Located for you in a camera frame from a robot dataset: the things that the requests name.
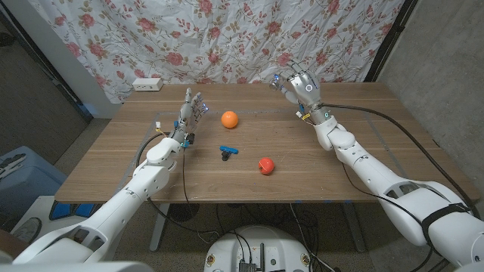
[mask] concrete wall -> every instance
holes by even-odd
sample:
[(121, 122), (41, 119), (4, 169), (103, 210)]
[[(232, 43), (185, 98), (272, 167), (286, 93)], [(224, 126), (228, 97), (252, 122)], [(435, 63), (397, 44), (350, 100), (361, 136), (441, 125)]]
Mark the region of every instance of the concrete wall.
[(40, 50), (96, 118), (113, 118), (121, 104), (112, 104), (94, 77), (70, 53), (28, 0), (3, 0)]
[(378, 81), (484, 196), (484, 1), (420, 0)]

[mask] electrical outlet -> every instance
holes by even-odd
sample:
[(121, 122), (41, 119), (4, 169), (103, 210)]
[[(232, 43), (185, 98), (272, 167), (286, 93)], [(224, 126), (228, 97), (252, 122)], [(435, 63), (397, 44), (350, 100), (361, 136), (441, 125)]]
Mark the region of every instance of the electrical outlet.
[(136, 79), (133, 82), (133, 87), (136, 91), (159, 91), (163, 86), (160, 78), (156, 79)]

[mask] floral curtain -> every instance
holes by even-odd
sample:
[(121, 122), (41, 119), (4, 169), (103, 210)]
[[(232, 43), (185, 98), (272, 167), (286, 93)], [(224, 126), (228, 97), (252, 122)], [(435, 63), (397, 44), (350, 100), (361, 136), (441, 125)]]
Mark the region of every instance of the floral curtain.
[(267, 82), (297, 57), (363, 80), (403, 0), (29, 0), (112, 103), (135, 78)]

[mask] blue bin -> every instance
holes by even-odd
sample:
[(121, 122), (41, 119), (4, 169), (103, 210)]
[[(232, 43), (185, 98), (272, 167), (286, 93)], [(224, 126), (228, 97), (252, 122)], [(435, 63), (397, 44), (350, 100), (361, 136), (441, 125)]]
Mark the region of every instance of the blue bin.
[(28, 147), (19, 147), (0, 162), (17, 154), (26, 154), (23, 166), (0, 180), (0, 213), (22, 217), (39, 196), (53, 196), (67, 176)]

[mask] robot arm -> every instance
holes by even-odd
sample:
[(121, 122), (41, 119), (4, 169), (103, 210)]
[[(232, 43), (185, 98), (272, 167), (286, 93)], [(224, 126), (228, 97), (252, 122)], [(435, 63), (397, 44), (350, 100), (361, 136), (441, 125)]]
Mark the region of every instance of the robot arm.
[(312, 120), (319, 144), (327, 151), (334, 150), (338, 160), (351, 167), (379, 196), (385, 213), (409, 242), (432, 245), (456, 267), (484, 256), (484, 222), (471, 215), (457, 194), (435, 181), (414, 181), (392, 172), (329, 114), (321, 103), (315, 76), (298, 60), (288, 66), (292, 72), (275, 75), (271, 88), (299, 104), (303, 112), (298, 116)]
[(193, 143), (191, 132), (207, 110), (200, 93), (191, 99), (191, 89), (188, 89), (175, 128), (148, 151), (147, 159), (136, 168), (132, 180), (90, 218), (47, 233), (24, 250), (13, 264), (102, 261), (139, 206), (166, 186), (169, 173), (176, 167), (173, 156)]

